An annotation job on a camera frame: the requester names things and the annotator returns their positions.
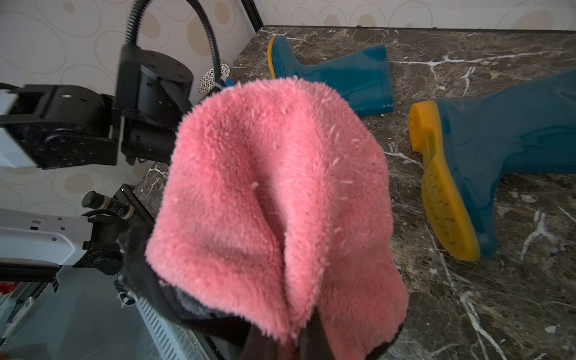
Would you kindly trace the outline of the pink cloth black trim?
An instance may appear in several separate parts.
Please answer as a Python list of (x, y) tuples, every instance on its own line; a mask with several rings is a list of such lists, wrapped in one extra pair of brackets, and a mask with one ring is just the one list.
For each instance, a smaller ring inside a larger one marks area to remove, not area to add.
[(120, 281), (242, 359), (377, 359), (409, 295), (392, 258), (386, 156), (319, 82), (235, 85), (182, 120), (155, 222)]

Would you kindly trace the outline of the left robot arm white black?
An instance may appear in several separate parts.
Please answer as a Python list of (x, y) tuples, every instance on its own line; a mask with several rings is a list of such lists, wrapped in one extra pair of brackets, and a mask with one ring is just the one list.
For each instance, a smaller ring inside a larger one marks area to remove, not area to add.
[[(54, 170), (170, 160), (182, 117), (191, 111), (193, 74), (179, 61), (138, 46), (147, 1), (127, 21), (114, 95), (77, 85), (1, 85), (1, 165)], [(56, 280), (64, 266), (107, 275), (122, 267), (117, 244), (134, 208), (90, 192), (78, 217), (1, 211), (1, 280)]]

